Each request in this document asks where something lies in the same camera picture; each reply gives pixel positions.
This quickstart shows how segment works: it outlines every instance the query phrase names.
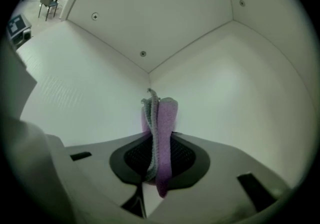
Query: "white wall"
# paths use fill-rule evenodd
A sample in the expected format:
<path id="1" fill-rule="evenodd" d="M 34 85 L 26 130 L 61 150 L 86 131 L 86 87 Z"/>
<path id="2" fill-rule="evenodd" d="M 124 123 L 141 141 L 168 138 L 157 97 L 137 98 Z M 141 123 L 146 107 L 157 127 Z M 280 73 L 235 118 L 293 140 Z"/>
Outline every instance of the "white wall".
<path id="1" fill-rule="evenodd" d="M 301 76 L 319 110 L 319 42 L 299 0 L 231 0 L 233 18 L 270 40 Z"/>
<path id="2" fill-rule="evenodd" d="M 301 78 L 263 36 L 232 21 L 149 75 L 159 97 L 179 103 L 176 131 L 237 147 L 297 184 L 316 116 Z"/>
<path id="3" fill-rule="evenodd" d="M 150 72 L 232 20 L 231 0 L 70 0 L 68 20 Z M 99 13 L 97 21 L 93 13 Z M 146 57 L 140 52 L 146 51 Z"/>
<path id="4" fill-rule="evenodd" d="M 148 74 L 92 34 L 64 21 L 26 42 L 18 54 L 37 81 L 22 120 L 60 137 L 65 146 L 142 131 Z"/>

